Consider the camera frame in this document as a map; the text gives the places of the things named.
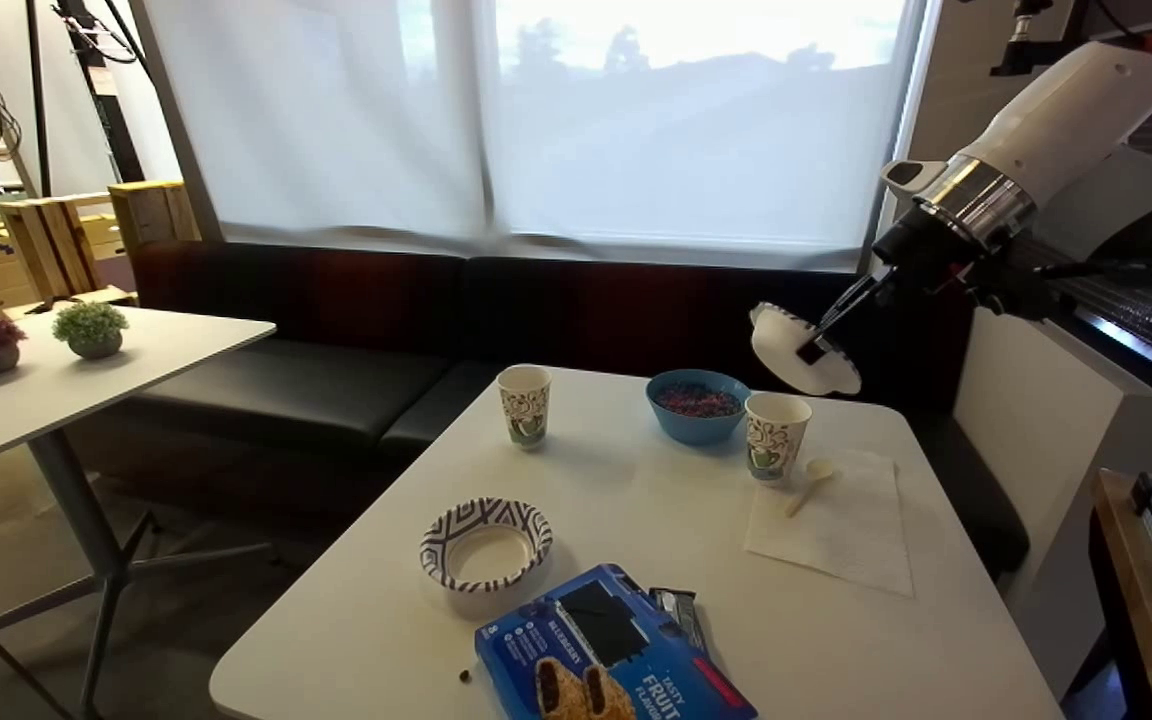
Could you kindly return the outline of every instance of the white paper cup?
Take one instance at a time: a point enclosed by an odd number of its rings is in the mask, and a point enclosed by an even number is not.
[[[506,441],[520,449],[540,449],[546,436],[546,377],[536,362],[506,362],[500,377],[500,408]]]
[[[813,404],[783,392],[747,392],[745,460],[756,481],[783,481],[804,449]]]

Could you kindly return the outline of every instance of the table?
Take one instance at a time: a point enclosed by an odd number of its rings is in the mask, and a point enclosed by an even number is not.
[[[211,560],[249,557],[251,549],[232,550],[190,550],[190,557],[158,557],[136,560],[136,544],[146,532],[138,524],[127,544],[117,541],[107,526],[85,468],[75,465],[70,449],[64,445],[64,423],[78,419],[120,394],[146,388],[163,377],[174,377],[208,355],[238,349],[272,331],[268,319],[226,319],[226,314],[182,314],[182,312],[152,312],[152,306],[123,306],[127,336],[123,352],[113,361],[85,362],[67,352],[67,342],[52,340],[52,312],[17,312],[22,331],[20,368],[0,377],[0,449],[28,445],[43,468],[43,481],[70,524],[78,550],[93,564],[93,574],[64,585],[33,603],[20,603],[0,614],[0,629],[48,610],[56,603],[78,601],[100,591],[100,620],[93,633],[88,676],[85,676],[85,712],[93,714],[105,638],[120,603],[120,591],[138,571],[158,566],[190,566]]]
[[[449,610],[416,549],[456,499],[514,495],[557,526],[545,585],[624,564],[641,585],[694,589],[715,658],[759,714],[1059,714],[905,415],[813,398],[804,450],[829,441],[896,460],[916,596],[745,550],[756,481],[738,449],[671,445],[643,377],[546,373],[546,449],[511,449],[496,388],[475,394],[222,653],[211,696],[226,712],[496,714],[486,676],[459,679],[478,620]]]
[[[1094,472],[1090,499],[1090,571],[1103,633],[1131,714],[1152,714],[1152,541],[1131,499],[1131,475]]]

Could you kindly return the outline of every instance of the window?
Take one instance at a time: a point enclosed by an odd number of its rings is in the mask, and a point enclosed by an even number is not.
[[[226,240],[847,267],[924,0],[152,0]]]

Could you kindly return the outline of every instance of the white napkin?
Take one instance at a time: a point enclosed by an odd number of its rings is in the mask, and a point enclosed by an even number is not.
[[[809,472],[794,472],[789,488],[751,488],[745,550],[912,596],[896,465],[870,450],[815,449],[799,468],[813,460],[837,475],[794,514],[789,506],[809,488]]]

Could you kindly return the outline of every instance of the floor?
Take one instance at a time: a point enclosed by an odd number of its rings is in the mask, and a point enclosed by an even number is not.
[[[211,549],[272,541],[268,557],[219,564],[208,571],[163,571],[133,580],[117,610],[117,635],[100,676],[100,714],[113,720],[208,720],[222,714],[208,699],[208,673],[222,649],[323,550],[343,524],[304,514],[304,524],[268,521],[261,506],[211,521],[163,503],[158,491],[136,491],[117,481],[93,481],[113,524],[136,526],[155,513],[158,535],[144,550]],[[78,580],[85,560],[64,514],[22,449],[0,450],[0,610]],[[0,638],[75,706],[85,679],[88,629],[95,601],[70,601],[28,623],[4,629]],[[33,720],[48,706],[0,664],[0,720]]]

